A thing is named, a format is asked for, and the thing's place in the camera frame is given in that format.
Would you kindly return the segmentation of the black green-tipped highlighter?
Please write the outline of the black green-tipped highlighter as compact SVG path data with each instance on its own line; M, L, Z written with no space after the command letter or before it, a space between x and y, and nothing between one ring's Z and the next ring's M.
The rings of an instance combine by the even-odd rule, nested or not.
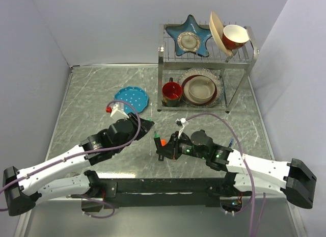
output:
M162 143L161 143L160 136L156 131L154 132L154 143L156 146L156 154L158 155L158 160L164 161L164 156L158 153L158 150L162 147Z

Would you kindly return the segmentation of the orange highlighter cap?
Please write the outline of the orange highlighter cap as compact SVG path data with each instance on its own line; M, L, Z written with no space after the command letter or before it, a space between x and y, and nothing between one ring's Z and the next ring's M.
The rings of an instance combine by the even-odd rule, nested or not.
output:
M162 146L165 146L166 144L167 144L166 140L161 139L161 145L162 145Z

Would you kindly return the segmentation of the blue pen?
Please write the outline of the blue pen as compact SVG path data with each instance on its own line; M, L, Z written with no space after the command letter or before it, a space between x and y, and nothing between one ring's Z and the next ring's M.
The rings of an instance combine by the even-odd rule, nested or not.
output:
M229 143L228 147L229 147L229 148L231 148L231 147L232 147L232 145L233 145L233 143L234 143L234 138L232 138L232 139L231 139L231 141L230 141L230 143Z

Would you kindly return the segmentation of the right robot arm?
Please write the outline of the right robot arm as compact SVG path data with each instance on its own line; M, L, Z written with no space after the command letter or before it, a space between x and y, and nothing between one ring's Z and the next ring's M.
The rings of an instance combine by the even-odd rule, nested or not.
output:
M155 134L154 142L160 161L188 155L203 159L210 169L224 171L225 181L217 188L217 194L221 196L231 197L241 192L267 193L284 197L300 208L313 207L317 177L301 160L280 162L240 154L238 150L214 143L204 130L191 136L176 131L166 145Z

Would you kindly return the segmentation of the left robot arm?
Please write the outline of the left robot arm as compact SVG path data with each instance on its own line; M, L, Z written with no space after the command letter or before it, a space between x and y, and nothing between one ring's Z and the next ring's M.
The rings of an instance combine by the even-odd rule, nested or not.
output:
M3 188L9 216L19 216L49 199L65 194L97 196L101 191L95 172L62 177L76 169L83 169L111 159L134 140L140 140L154 126L154 122L129 113L108 128L88 136L85 140L48 161L25 169L8 167L3 172Z

